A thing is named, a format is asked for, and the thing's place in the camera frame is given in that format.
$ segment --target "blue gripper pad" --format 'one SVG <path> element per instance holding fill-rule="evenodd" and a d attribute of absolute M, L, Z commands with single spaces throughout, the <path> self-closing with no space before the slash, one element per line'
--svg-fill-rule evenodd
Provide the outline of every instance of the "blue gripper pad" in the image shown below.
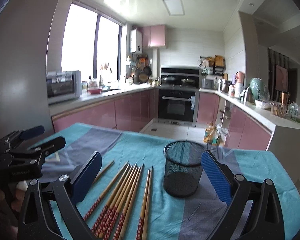
<path fill-rule="evenodd" d="M 207 151 L 204 151 L 201 155 L 201 165 L 219 199 L 229 206 L 232 201 L 231 185 Z"/>

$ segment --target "countertop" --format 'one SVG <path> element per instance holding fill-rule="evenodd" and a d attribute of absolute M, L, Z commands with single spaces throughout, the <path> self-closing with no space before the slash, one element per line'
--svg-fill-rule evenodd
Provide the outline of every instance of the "countertop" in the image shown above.
<path fill-rule="evenodd" d="M 149 84 L 141 84 L 141 85 L 135 85 L 132 84 L 131 86 L 125 85 L 124 87 L 118 89 L 118 90 L 112 90 L 109 92 L 102 92 L 99 95 L 90 95 L 82 94 L 80 98 L 69 100 L 61 103 L 52 104 L 49 106 L 50 116 L 53 117 L 55 115 L 61 114 L 63 112 L 67 112 L 69 110 L 73 110 L 82 106 L 87 106 L 93 103 L 113 99 L 119 96 L 128 95 L 131 93 L 141 92 L 144 90 L 149 90 L 154 88 L 154 86 L 151 86 Z"/>
<path fill-rule="evenodd" d="M 270 111 L 257 108 L 255 105 L 249 102 L 243 104 L 239 99 L 232 98 L 228 96 L 226 93 L 217 90 L 211 90 L 211 89 L 200 89 L 200 92 L 213 93 L 219 95 L 220 97 L 224 98 L 225 100 L 229 101 L 230 103 L 234 104 L 235 106 L 237 106 L 238 108 L 246 112 L 248 115 L 256 119 L 258 122 L 260 122 L 263 126 L 268 128 L 272 132 L 275 130 L 276 126 L 300 130 L 299 123 L 296 123 L 290 119 L 285 119 L 285 118 L 275 116 L 271 114 Z"/>

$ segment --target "window frame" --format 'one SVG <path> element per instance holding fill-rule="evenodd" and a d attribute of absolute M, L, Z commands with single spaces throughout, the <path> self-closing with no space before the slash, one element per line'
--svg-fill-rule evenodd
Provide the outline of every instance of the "window frame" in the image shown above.
<path fill-rule="evenodd" d="M 98 14 L 97 16 L 97 24 L 96 24 L 96 31 L 95 31 L 95 36 L 94 36 L 94 49 L 93 49 L 93 78 L 98 78 L 98 71 L 97 71 L 97 56 L 98 56 L 98 34 L 99 34 L 99 26 L 100 26 L 100 19 L 101 17 L 104 17 L 117 25 L 119 25 L 119 32 L 118 32 L 118 58 L 117 58 L 117 78 L 120 78 L 121 74 L 121 38 L 122 38 L 122 23 L 119 21 L 112 19 L 110 16 L 98 11 L 97 9 L 93 9 L 92 7 L 83 4 L 83 3 L 78 3 L 76 0 L 73 0 L 71 4 L 80 6 L 82 8 L 85 8 L 87 10 L 93 11 Z"/>

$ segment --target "gray stripe on tablecloth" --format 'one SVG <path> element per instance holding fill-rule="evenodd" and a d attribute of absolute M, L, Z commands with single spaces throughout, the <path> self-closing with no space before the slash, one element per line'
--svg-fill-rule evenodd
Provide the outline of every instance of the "gray stripe on tablecloth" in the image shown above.
<path fill-rule="evenodd" d="M 234 152 L 221 147 L 209 147 L 216 159 L 226 164 L 233 174 L 241 173 Z M 231 239 L 237 239 L 248 218 L 252 202 L 248 201 Z M 227 206 L 219 200 L 210 180 L 203 171 L 195 194 L 186 198 L 179 240 L 206 239 L 217 225 Z"/>
<path fill-rule="evenodd" d="M 70 174 L 73 169 L 84 164 L 95 152 L 105 154 L 119 139 L 121 131 L 105 128 L 91 128 L 67 148 L 58 151 L 60 161 L 46 162 L 42 166 L 41 183 L 55 181 L 62 174 Z"/>

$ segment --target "microwave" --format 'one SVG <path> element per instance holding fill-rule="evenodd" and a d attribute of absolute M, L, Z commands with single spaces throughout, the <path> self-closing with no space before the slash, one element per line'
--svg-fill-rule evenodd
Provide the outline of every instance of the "microwave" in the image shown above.
<path fill-rule="evenodd" d="M 49 105 L 79 98 L 82 94 L 81 72 L 78 70 L 48 72 L 46 79 Z"/>

